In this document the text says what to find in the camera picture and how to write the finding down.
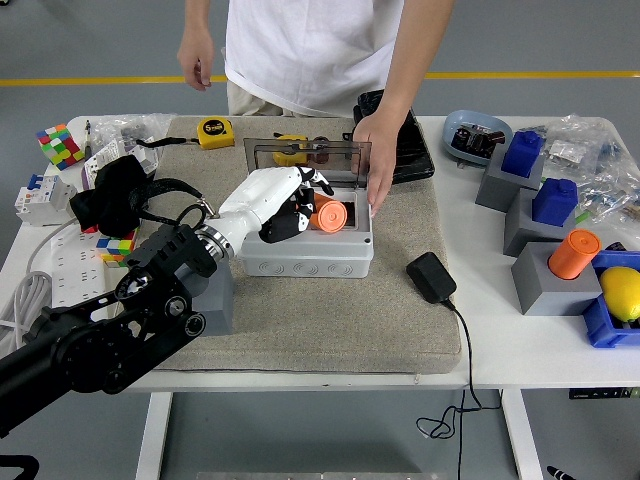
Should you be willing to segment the person's left hand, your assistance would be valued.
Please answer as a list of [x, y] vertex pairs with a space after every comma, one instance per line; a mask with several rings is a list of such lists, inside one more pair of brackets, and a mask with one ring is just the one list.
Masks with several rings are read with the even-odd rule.
[[392, 186], [397, 137], [401, 125], [400, 117], [392, 117], [380, 110], [361, 120], [353, 132], [355, 142], [371, 144], [368, 159], [353, 160], [351, 169], [353, 173], [368, 174], [368, 203], [373, 217], [383, 205]]

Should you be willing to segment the person's right hand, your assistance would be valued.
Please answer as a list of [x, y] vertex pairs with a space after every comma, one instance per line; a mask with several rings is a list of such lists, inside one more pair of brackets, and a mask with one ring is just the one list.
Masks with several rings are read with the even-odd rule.
[[177, 60], [187, 85], [197, 91], [205, 91], [211, 86], [214, 42], [208, 31], [184, 33]]

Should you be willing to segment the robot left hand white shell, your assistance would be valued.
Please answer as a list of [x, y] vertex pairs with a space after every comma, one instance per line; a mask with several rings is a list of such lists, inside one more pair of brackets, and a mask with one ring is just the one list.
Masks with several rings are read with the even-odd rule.
[[250, 232], [257, 232], [302, 186], [318, 184], [334, 195], [326, 178], [311, 167], [256, 169], [221, 204], [218, 217], [207, 225], [220, 233], [235, 252]]

